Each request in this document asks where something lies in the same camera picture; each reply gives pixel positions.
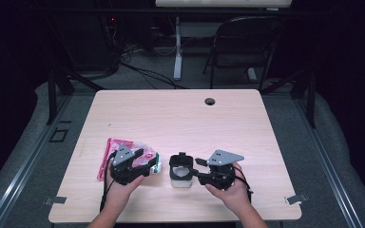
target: black mesh chair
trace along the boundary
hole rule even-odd
[[[262,67],[256,81],[261,90],[282,30],[283,23],[277,17],[236,17],[224,22],[202,72],[211,66],[210,88],[215,68],[243,68],[246,72],[250,67]]]

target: pink plastic bag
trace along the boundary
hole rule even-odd
[[[124,144],[126,147],[131,149],[132,151],[137,151],[138,149],[143,149],[144,153],[141,157],[137,158],[133,163],[132,167],[138,167],[144,164],[147,164],[150,160],[152,160],[156,156],[156,152],[142,142],[132,142],[132,141],[124,141],[118,139],[109,138],[107,140],[106,152],[103,157],[102,165],[99,169],[99,174],[97,175],[97,180],[103,181],[105,178],[105,170],[106,170],[106,161],[111,153],[118,150],[121,144]]]

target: desk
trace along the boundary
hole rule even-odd
[[[292,0],[156,0],[156,7],[164,8],[290,8]],[[174,80],[182,78],[183,57],[181,50],[180,17],[176,18],[176,63]]]
[[[212,98],[214,105],[204,100]],[[300,208],[284,197],[295,194],[259,92],[239,90],[99,91],[58,191],[53,223],[91,222],[99,213],[103,183],[96,176],[108,138],[141,141],[162,156],[162,171],[132,194],[118,222],[233,221],[237,217],[198,179],[173,188],[169,159],[179,152],[208,159],[216,149],[243,155],[240,161],[263,219],[299,219]],[[201,172],[208,169],[194,165]]]

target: dark background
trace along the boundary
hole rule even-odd
[[[40,1],[43,6],[60,1]],[[85,7],[97,7],[92,0],[78,1]],[[36,105],[34,89],[47,81],[52,66],[73,69],[109,70],[114,67],[114,47],[108,45],[101,26],[103,18],[73,18],[79,26],[67,27],[63,18],[48,24],[38,15],[27,15],[21,10],[27,2],[0,0],[0,169],[16,145]],[[326,10],[333,1],[295,1],[294,10]],[[141,1],[137,7],[153,6],[153,1]],[[150,18],[161,23],[161,20]],[[317,71],[317,92],[329,103],[350,149],[351,163],[365,184],[365,3],[349,12],[336,34],[329,27],[330,20],[290,19],[286,23],[271,75],[288,77],[304,67],[313,57],[321,40],[331,41]],[[137,37],[137,42],[150,48],[148,23],[120,18],[120,24],[134,37],[136,28],[148,37]],[[77,36],[89,30],[91,35]],[[62,34],[67,42],[59,42]],[[86,54],[69,55],[74,46],[86,48],[86,53],[97,54],[88,59]]]

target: chair leg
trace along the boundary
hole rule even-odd
[[[209,60],[210,60],[210,56],[211,56],[211,55],[212,55],[212,54],[209,54],[208,59],[206,60],[205,68],[203,69],[202,74],[204,74],[204,73],[205,73],[205,71],[206,71],[206,69],[207,69],[207,67],[208,67],[208,65],[209,65]]]
[[[214,76],[214,72],[215,72],[215,66],[212,64],[212,66],[210,67],[210,89],[213,88],[213,76]]]
[[[259,89],[258,89],[258,91],[261,91],[262,90],[263,82],[265,81],[266,70],[267,70],[266,67],[264,67],[262,69],[262,74],[261,74],[260,80],[259,80]]]

